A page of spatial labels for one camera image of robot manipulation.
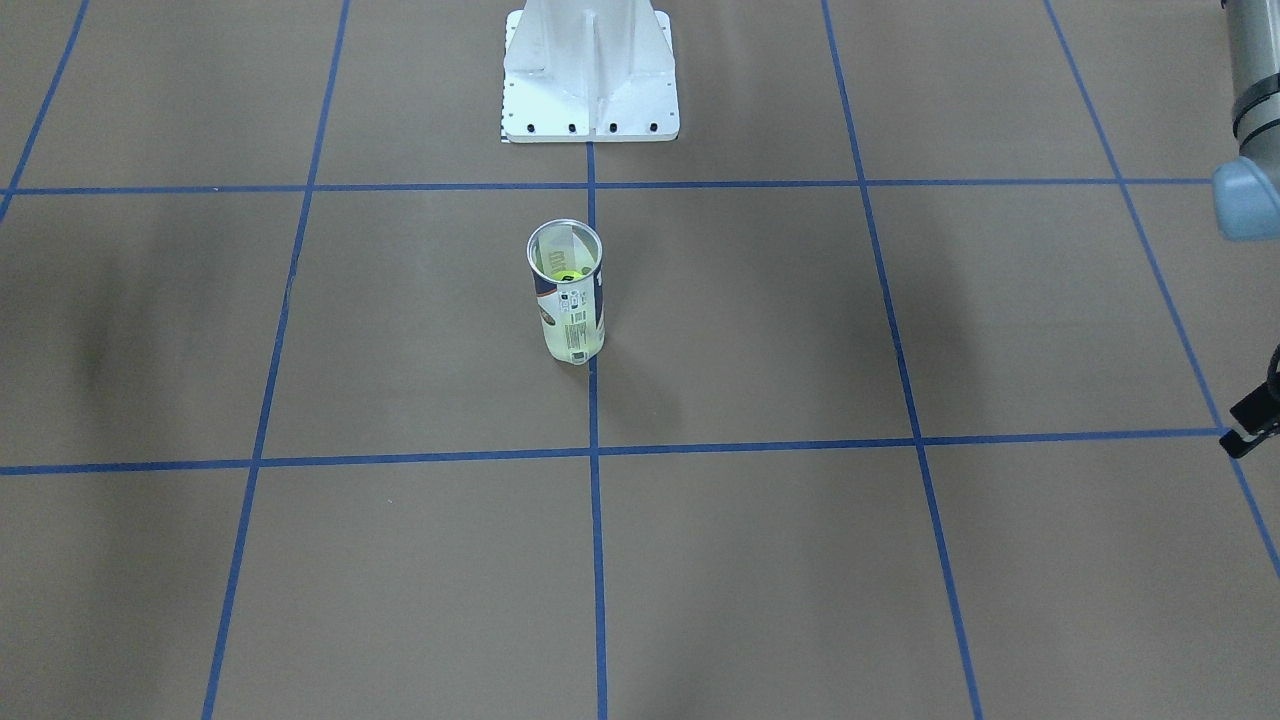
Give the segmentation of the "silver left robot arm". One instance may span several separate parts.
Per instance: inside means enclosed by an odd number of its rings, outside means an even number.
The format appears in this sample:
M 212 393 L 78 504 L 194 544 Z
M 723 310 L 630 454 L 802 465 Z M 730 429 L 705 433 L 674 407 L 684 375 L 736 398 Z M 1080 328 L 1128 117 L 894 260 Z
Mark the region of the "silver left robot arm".
M 1222 1 L 1226 13 L 1236 158 L 1211 177 L 1216 222 L 1231 242 L 1279 237 L 1279 4 Z M 1277 356 L 1263 382 L 1230 409 L 1234 423 L 1219 443 L 1242 459 L 1277 434 Z

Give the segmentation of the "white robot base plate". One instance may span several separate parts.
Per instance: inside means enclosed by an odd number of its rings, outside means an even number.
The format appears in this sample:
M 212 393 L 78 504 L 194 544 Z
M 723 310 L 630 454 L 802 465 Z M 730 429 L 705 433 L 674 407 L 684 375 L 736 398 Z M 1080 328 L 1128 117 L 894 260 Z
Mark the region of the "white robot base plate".
M 649 1 L 526 1 L 504 22 L 506 143 L 669 142 L 681 131 L 672 20 Z

